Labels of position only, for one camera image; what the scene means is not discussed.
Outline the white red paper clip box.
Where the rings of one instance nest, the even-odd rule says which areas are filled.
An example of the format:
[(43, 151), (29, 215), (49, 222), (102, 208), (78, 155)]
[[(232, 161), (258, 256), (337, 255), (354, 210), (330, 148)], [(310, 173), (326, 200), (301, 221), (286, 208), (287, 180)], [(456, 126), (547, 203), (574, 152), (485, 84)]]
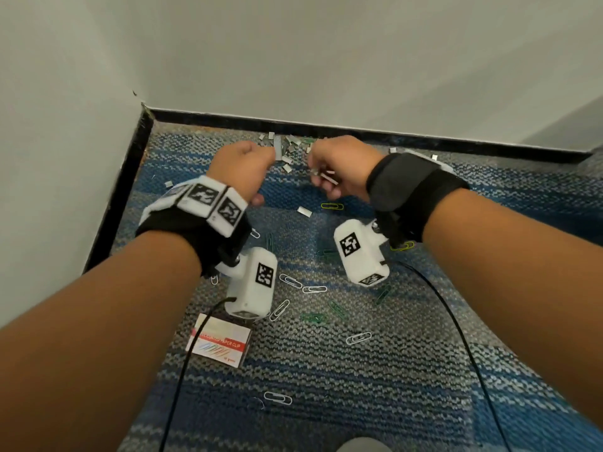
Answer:
[(192, 346), (193, 339), (206, 317), (206, 314), (199, 314), (185, 350), (189, 351), (192, 348), (193, 355), (205, 357), (232, 368), (240, 368), (247, 355), (252, 329), (211, 317)]

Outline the scattered coloured paper clips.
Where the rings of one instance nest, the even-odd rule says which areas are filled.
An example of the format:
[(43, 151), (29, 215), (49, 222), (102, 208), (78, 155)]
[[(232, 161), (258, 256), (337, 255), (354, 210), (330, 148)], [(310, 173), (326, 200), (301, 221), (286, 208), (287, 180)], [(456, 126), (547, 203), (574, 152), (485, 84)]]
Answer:
[(380, 287), (354, 286), (335, 254), (334, 229), (358, 218), (367, 223), (368, 205), (348, 199), (343, 210), (310, 207), (252, 208), (251, 225), (260, 238), (247, 247), (273, 243), (278, 266), (271, 313), (275, 320), (237, 320), (251, 326), (250, 349), (239, 369), (193, 358), (193, 372), (213, 391), (262, 397), (265, 391), (292, 398), (293, 404), (334, 404), (338, 409), (396, 410), (413, 403), (420, 389), (404, 381), (404, 357), (392, 325), (392, 312), (376, 305)]

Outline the blue grey striped woven mat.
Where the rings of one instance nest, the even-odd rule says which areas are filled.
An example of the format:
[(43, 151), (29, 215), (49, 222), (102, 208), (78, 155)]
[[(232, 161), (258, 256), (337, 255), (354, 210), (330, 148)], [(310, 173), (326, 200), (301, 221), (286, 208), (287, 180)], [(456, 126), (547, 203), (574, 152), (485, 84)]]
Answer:
[[(132, 240), (142, 210), (167, 186), (204, 174), (223, 145), (253, 140), (264, 131), (186, 126), (143, 119), (133, 153), (144, 153), (121, 215), (111, 252)], [(454, 313), (486, 384), (513, 451), (603, 452), (603, 433), (483, 324), (427, 251), (382, 246), (394, 261), (375, 288), (353, 285), (334, 253), (334, 229), (347, 218), (370, 220), (355, 198), (327, 211), (309, 183), (301, 137), (289, 148), (292, 171), (271, 168), (250, 210), (259, 233), (247, 246), (276, 254), (278, 273), (303, 286), (275, 280), (280, 318), (251, 323), (239, 369), (192, 356), (183, 380), (165, 452), (328, 452), (358, 436), (393, 451), (505, 451), (462, 338), (426, 276)], [(513, 210), (603, 245), (603, 152), (574, 165), (444, 153), (443, 160), (471, 188)], [(119, 452), (157, 452), (185, 359), (187, 335), (200, 312), (225, 297), (226, 279), (201, 280), (177, 328), (144, 407)]]

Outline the person's right forearm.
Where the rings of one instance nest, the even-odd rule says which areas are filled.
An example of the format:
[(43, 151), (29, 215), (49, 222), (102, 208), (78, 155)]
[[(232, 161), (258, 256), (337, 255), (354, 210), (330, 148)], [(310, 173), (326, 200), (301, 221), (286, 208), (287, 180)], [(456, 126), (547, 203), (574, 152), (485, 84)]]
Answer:
[(466, 189), (423, 242), (486, 326), (603, 429), (603, 247)]

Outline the person's left forearm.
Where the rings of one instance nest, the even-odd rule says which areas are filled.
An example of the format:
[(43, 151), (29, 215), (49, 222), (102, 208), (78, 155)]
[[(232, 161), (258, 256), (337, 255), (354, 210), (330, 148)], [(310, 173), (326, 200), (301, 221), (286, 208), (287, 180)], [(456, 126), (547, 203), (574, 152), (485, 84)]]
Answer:
[(0, 452), (115, 452), (200, 281), (147, 232), (0, 329)]

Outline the grey round object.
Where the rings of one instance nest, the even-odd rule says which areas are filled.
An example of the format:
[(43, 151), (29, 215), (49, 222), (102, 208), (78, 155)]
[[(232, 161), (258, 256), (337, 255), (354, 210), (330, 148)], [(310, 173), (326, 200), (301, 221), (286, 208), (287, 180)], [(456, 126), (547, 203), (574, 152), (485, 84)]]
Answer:
[(335, 452), (392, 452), (385, 443), (368, 437), (357, 437), (344, 442)]

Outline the person's left hand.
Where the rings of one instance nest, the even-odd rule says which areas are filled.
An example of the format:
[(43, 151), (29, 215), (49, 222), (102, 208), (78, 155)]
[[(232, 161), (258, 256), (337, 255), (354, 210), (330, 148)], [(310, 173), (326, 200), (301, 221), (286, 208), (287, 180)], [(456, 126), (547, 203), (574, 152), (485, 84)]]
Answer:
[(251, 141), (225, 145), (214, 155), (206, 176), (233, 189), (251, 206), (265, 203), (259, 190), (268, 173), (261, 172), (254, 162), (254, 146)]

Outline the person's right hand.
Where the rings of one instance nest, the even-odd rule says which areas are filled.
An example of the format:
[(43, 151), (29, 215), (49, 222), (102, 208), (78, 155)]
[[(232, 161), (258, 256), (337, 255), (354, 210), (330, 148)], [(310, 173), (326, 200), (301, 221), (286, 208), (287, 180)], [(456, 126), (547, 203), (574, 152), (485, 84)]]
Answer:
[(340, 146), (337, 156), (341, 169), (339, 174), (335, 175), (335, 179), (341, 186), (340, 199), (345, 196), (355, 196), (362, 201), (370, 202), (367, 179), (385, 154), (352, 136), (324, 138), (317, 141), (337, 141)]

